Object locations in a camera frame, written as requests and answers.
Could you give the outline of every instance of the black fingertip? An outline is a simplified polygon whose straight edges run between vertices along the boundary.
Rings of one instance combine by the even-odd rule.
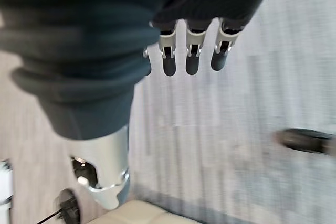
[[[165,58],[163,61],[163,71],[167,76],[173,76],[176,72],[175,58]]]
[[[192,54],[190,57],[187,56],[185,61],[185,70],[186,72],[193,76],[198,71],[198,65],[199,65],[199,57],[196,57],[196,55]]]
[[[216,52],[213,53],[211,59],[211,67],[215,71],[220,71],[226,62],[227,52],[220,52],[217,54]]]

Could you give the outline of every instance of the black round base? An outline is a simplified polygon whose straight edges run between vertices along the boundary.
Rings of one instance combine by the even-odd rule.
[[[80,224],[79,205],[72,190],[64,189],[60,192],[59,207],[61,209],[59,218],[63,219],[65,224]]]

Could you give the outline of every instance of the black cable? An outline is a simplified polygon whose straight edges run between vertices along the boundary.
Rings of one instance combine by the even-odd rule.
[[[43,219],[38,224],[42,224],[42,223],[46,222],[47,220],[51,219],[52,217],[54,217],[55,215],[58,215],[61,212],[62,212],[62,209],[59,209],[57,212],[54,212],[52,215],[49,215],[47,218]]]

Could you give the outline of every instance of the robotic hand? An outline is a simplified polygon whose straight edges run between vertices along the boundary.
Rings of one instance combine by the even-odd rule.
[[[218,17],[211,60],[218,71],[261,1],[0,0],[0,49],[20,55],[12,77],[66,138],[78,183],[114,209],[130,186],[128,124],[134,85],[151,71],[146,47],[159,41],[164,72],[174,75],[176,21],[185,19],[185,68],[196,74]]]

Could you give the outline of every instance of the white object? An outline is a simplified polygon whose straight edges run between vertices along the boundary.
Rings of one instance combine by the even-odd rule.
[[[13,170],[7,161],[0,162],[0,224],[9,224],[10,198],[13,195]]]
[[[171,214],[160,207],[132,200],[120,208],[91,221],[89,224],[200,224],[197,221]]]

